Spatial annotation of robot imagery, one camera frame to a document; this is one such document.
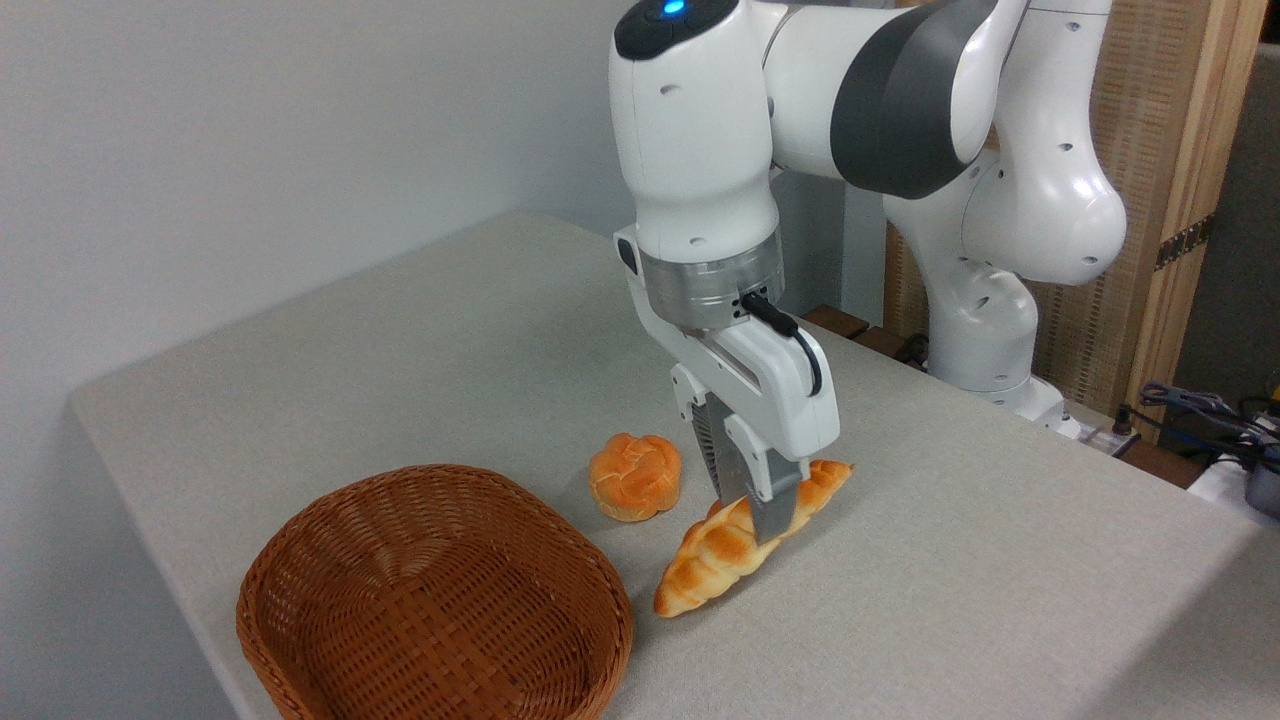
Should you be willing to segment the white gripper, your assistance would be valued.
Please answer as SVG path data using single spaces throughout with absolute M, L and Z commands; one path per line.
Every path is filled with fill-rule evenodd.
M 808 332 L 785 337 L 755 316 L 700 337 L 660 319 L 641 275 L 627 273 L 645 331 L 675 356 L 671 378 L 723 506 L 745 498 L 759 546 L 794 520 L 800 462 L 840 434 L 835 383 L 823 348 Z

